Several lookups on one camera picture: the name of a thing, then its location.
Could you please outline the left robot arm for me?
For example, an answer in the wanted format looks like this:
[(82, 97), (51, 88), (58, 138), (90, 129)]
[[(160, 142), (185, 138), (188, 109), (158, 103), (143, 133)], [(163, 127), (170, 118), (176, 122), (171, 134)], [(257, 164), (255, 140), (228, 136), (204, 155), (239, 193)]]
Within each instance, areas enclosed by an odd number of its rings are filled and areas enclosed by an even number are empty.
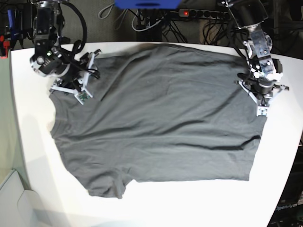
[(245, 54), (234, 45), (234, 50), (247, 63), (247, 73), (239, 73), (240, 85), (257, 105), (257, 116), (267, 115), (274, 98), (289, 87), (279, 82), (283, 77), (283, 67), (278, 59), (273, 59), (272, 39), (266, 34), (261, 24), (268, 18), (267, 12), (259, 0), (224, 0), (232, 21), (228, 25), (227, 36), (232, 39), (231, 30), (238, 28), (248, 32), (248, 39), (243, 41)]

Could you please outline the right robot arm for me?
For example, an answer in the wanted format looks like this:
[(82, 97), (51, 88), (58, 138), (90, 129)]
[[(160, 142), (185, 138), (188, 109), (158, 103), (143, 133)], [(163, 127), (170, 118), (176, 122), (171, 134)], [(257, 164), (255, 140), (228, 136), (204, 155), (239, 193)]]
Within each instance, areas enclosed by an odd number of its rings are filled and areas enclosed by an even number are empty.
[[(101, 50), (87, 52), (79, 60), (75, 59), (87, 42), (87, 24), (83, 15), (67, 0), (33, 0), (31, 3), (36, 6), (33, 21), (35, 53), (30, 58), (31, 68), (42, 77), (55, 77), (51, 92), (73, 94), (81, 104), (84, 103), (93, 97), (88, 90), (89, 78), (100, 78), (94, 60)], [(62, 34), (65, 25), (62, 5), (75, 12), (82, 26), (82, 39), (77, 40), (70, 51), (62, 46), (70, 42)]]

